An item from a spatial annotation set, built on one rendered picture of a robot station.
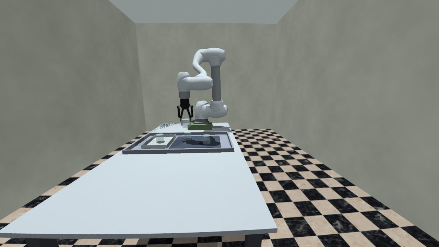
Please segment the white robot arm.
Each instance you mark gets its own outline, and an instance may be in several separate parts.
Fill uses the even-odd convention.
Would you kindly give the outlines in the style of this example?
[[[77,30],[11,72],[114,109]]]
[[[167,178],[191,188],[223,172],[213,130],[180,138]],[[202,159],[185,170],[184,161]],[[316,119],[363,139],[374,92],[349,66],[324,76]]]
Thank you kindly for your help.
[[[198,101],[195,106],[194,125],[208,125],[207,118],[221,118],[227,115],[228,108],[221,100],[221,64],[225,60],[226,54],[223,49],[209,48],[199,49],[193,58],[193,69],[199,73],[195,77],[190,77],[188,72],[179,72],[177,86],[179,98],[188,99],[190,90],[208,90],[212,88],[213,100],[210,105],[206,101]],[[202,62],[209,62],[211,66],[211,77],[207,76],[206,71],[199,66]]]

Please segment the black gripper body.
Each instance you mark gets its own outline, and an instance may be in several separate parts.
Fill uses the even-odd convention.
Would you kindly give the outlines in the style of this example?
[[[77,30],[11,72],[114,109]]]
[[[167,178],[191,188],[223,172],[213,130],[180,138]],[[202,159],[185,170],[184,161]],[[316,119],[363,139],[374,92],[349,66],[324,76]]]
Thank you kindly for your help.
[[[184,105],[183,109],[186,109],[186,105],[189,108],[190,107],[189,99],[180,99],[180,107],[182,108],[183,105]]]

